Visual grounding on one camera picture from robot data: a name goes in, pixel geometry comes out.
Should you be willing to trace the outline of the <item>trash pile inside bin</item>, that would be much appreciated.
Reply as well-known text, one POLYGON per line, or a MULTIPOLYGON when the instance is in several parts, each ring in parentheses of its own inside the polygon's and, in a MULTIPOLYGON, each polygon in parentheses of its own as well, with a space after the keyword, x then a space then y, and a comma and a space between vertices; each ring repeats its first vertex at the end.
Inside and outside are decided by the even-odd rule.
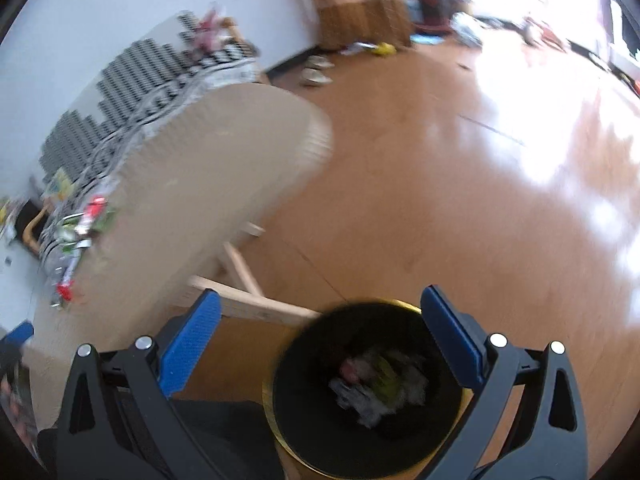
POLYGON ((420 361, 399 351, 368 351, 347 358, 330 381, 337 405, 357 414, 358 424, 373 428, 407 405, 423 406, 427 379, 420 361))

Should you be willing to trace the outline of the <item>black gold-rimmed trash bin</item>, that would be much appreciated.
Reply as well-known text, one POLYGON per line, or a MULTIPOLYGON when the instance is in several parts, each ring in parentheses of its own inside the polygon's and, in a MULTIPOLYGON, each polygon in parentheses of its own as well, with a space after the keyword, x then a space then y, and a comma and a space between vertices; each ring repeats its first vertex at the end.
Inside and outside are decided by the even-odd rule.
POLYGON ((419 308, 340 304, 286 345, 264 387, 282 448, 331 479, 384 479, 425 466, 472 393, 462 388, 419 308))

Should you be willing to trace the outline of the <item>red white wrapper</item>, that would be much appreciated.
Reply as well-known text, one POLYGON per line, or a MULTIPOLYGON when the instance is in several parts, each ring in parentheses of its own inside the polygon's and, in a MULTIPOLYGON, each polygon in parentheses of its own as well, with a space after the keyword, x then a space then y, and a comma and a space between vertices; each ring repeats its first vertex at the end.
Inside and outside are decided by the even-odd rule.
POLYGON ((94 196, 85 206, 84 211, 75 226, 75 232, 78 236, 84 237, 89 234, 93 223, 98 220, 105 211, 107 199, 104 196, 94 196))

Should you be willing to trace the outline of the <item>pink cushion on sofa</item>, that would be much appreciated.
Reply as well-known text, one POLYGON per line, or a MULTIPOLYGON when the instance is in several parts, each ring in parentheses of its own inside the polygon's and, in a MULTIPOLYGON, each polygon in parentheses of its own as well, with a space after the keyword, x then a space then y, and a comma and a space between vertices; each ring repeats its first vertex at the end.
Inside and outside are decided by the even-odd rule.
POLYGON ((211 8, 198 21, 192 38, 192 52, 196 55, 211 54, 220 50, 226 38, 228 18, 216 8, 211 8))

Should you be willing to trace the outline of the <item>red children tricycle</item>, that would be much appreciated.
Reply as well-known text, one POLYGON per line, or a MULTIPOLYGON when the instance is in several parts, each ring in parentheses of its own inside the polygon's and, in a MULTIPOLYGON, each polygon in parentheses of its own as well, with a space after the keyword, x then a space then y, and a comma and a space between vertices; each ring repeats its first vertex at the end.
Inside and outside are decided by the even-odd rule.
POLYGON ((566 40, 556 34, 545 22, 536 21, 531 16, 526 16, 521 36, 529 47, 547 46, 562 52, 570 48, 566 40))

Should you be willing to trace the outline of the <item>beige slipper far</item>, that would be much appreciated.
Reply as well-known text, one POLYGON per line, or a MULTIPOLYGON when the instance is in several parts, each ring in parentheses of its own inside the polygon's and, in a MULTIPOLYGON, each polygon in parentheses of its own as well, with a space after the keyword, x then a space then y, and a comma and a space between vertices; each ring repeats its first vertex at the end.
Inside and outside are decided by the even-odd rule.
POLYGON ((334 64, 323 55, 311 55, 306 59, 306 66, 312 70, 329 70, 334 64))

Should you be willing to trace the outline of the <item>white plastic bag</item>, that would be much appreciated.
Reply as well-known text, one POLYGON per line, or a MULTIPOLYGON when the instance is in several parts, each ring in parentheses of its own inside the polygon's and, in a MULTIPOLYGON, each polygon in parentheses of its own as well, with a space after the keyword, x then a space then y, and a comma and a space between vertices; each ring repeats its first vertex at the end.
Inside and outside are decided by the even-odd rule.
POLYGON ((455 13, 450 20, 450 27, 460 44, 477 49, 483 47, 484 24, 472 15, 455 13))

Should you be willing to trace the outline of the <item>yellow toy on floor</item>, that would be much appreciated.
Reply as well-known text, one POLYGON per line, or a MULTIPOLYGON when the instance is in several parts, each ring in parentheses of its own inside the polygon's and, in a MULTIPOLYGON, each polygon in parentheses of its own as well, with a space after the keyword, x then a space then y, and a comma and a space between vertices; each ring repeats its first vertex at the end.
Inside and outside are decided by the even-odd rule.
POLYGON ((397 49, 392 44, 381 42, 372 48, 371 53, 376 56, 380 56, 381 58, 388 58, 389 56, 395 55, 397 53, 397 49))

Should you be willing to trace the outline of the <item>brown curtain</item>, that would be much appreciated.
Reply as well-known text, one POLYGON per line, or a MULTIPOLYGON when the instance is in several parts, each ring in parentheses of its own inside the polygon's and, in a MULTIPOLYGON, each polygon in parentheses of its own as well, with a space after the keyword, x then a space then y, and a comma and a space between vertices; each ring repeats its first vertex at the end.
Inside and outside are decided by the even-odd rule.
POLYGON ((312 0, 319 19, 319 46, 337 51, 357 41, 411 46, 412 24, 404 0, 312 0))

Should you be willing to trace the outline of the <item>wooden table leg frame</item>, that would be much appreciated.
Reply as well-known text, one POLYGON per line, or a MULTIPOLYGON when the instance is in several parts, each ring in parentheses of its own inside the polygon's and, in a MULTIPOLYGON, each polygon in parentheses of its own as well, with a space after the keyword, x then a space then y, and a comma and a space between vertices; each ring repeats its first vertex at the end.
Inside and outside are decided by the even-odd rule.
POLYGON ((222 315, 227 318, 290 327, 302 327, 316 320, 320 315, 317 311, 267 297, 234 244, 237 238, 246 240, 247 237, 261 237, 264 233, 265 230, 254 222, 241 223, 238 228, 214 229, 208 241, 214 245, 215 259, 229 275, 231 285, 193 274, 172 300, 174 305, 186 309, 201 292, 212 290, 219 296, 222 315))

